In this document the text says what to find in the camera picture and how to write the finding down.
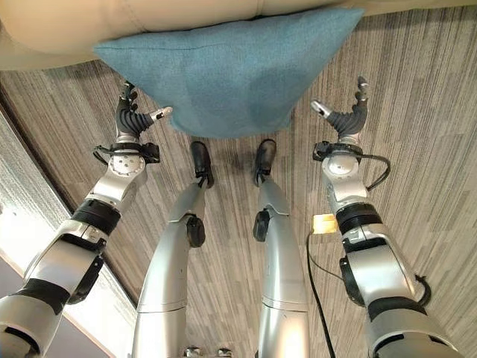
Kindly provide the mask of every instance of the wire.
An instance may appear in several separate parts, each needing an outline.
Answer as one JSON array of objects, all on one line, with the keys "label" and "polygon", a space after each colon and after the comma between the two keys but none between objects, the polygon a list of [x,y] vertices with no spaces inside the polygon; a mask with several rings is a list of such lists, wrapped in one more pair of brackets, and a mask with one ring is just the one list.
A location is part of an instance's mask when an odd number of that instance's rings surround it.
[{"label": "wire", "polygon": [[420,304],[422,307],[425,307],[431,301],[432,289],[430,285],[427,283],[426,276],[419,276],[418,274],[416,274],[415,277],[416,277],[416,281],[424,286],[424,295],[419,300],[418,304]]},{"label": "wire", "polygon": [[306,266],[308,267],[308,276],[310,278],[310,284],[312,285],[313,295],[315,296],[316,304],[318,306],[318,312],[320,313],[321,324],[323,325],[323,331],[325,334],[326,344],[328,345],[328,352],[331,358],[336,358],[335,350],[333,349],[333,344],[331,343],[331,338],[329,337],[328,325],[326,324],[325,315],[323,312],[323,307],[321,306],[320,298],[316,292],[315,282],[313,280],[312,268],[310,266],[310,236],[313,232],[310,232],[306,237]]},{"label": "wire", "polygon": [[383,173],[380,176],[378,176],[378,178],[371,185],[366,186],[366,190],[368,192],[375,189],[379,184],[381,184],[383,181],[385,181],[386,178],[391,173],[391,162],[390,162],[390,160],[388,158],[382,157],[380,155],[358,154],[358,153],[352,153],[352,152],[349,152],[349,151],[334,152],[334,153],[330,154],[330,156],[335,156],[335,155],[351,155],[352,157],[355,157],[355,158],[378,160],[378,161],[383,162],[383,163],[386,164],[386,169],[383,171]]},{"label": "wire", "polygon": [[325,269],[323,266],[318,265],[318,263],[313,259],[313,256],[312,256],[312,255],[309,255],[309,256],[310,256],[310,260],[311,260],[311,261],[315,264],[315,266],[318,267],[321,271],[325,271],[327,274],[330,274],[330,275],[332,275],[332,276],[335,276],[336,278],[338,278],[339,280],[341,280],[341,281],[344,282],[344,280],[343,280],[343,278],[342,278],[341,276],[339,276],[339,275],[337,275],[337,274],[335,274],[335,273],[333,273],[333,272],[331,272],[331,271],[328,271],[328,270]]},{"label": "wire", "polygon": [[93,151],[92,155],[99,160],[101,163],[103,163],[105,166],[107,166],[107,161],[103,158],[101,153],[105,153],[108,155],[140,155],[141,157],[144,157],[146,160],[152,159],[152,160],[157,160],[157,158],[149,153],[145,153],[144,151],[139,152],[139,151],[112,151],[111,149],[105,148],[102,145],[97,145],[95,146],[95,150]]}]

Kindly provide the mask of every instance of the robotic hand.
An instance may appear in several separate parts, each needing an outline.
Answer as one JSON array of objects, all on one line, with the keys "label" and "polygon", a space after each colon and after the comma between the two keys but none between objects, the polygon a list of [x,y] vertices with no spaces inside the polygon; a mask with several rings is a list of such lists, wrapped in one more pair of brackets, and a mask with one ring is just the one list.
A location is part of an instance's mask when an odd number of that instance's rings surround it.
[{"label": "robotic hand", "polygon": [[[126,83],[119,99],[116,142],[109,149],[96,148],[95,157],[107,164],[106,174],[32,261],[23,287],[0,299],[0,357],[45,355],[65,304],[84,300],[98,278],[106,241],[146,181],[146,165],[159,162],[159,148],[141,145],[139,135],[172,109],[136,113],[132,89]],[[108,162],[99,151],[110,155]]]},{"label": "robotic hand", "polygon": [[[329,205],[342,235],[346,256],[340,268],[346,291],[367,310],[369,357],[462,357],[417,302],[412,270],[369,198],[369,191],[388,176],[391,165],[384,157],[363,154],[360,148],[367,88],[360,77],[352,113],[335,112],[319,101],[313,101],[312,108],[338,132],[336,143],[315,146],[313,159],[321,162]],[[388,165],[368,187],[358,175],[362,158]]]}]

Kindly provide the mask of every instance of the couch cushion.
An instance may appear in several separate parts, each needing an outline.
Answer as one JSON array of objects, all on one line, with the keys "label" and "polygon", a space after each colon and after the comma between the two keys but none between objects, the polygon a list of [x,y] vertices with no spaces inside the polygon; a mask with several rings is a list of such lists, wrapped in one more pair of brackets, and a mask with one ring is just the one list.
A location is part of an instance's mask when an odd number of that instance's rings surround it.
[{"label": "couch cushion", "polygon": [[362,10],[312,10],[208,28],[141,34],[95,52],[195,136],[277,131],[356,26]]}]

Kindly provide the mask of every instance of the teal cushion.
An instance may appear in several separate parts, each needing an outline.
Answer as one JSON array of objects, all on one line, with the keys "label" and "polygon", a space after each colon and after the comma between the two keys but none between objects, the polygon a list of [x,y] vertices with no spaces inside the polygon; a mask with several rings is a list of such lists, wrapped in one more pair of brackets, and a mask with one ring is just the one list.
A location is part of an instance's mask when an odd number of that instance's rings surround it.
[{"label": "teal cushion", "polygon": [[176,129],[236,138],[287,127],[293,106],[362,14],[311,10],[140,34],[95,52],[161,107],[172,106]]}]

